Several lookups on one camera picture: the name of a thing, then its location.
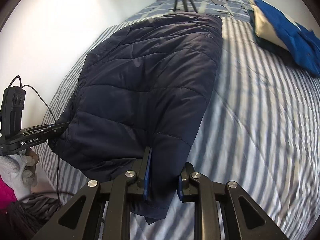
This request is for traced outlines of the pink sleeve forearm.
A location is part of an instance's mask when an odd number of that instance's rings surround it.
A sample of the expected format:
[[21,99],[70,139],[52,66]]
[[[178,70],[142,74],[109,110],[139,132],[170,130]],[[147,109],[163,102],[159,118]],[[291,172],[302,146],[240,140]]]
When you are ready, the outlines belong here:
[[7,206],[13,202],[16,202],[17,198],[14,194],[12,188],[10,188],[3,180],[0,178],[0,206],[1,210],[7,208]]

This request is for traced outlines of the left hand white glove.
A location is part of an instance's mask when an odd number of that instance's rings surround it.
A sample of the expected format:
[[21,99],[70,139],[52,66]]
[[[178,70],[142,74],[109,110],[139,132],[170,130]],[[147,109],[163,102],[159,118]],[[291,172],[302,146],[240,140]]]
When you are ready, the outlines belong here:
[[31,188],[37,185],[38,161],[39,156],[31,148],[15,155],[1,156],[1,178],[13,189],[17,200],[31,194]]

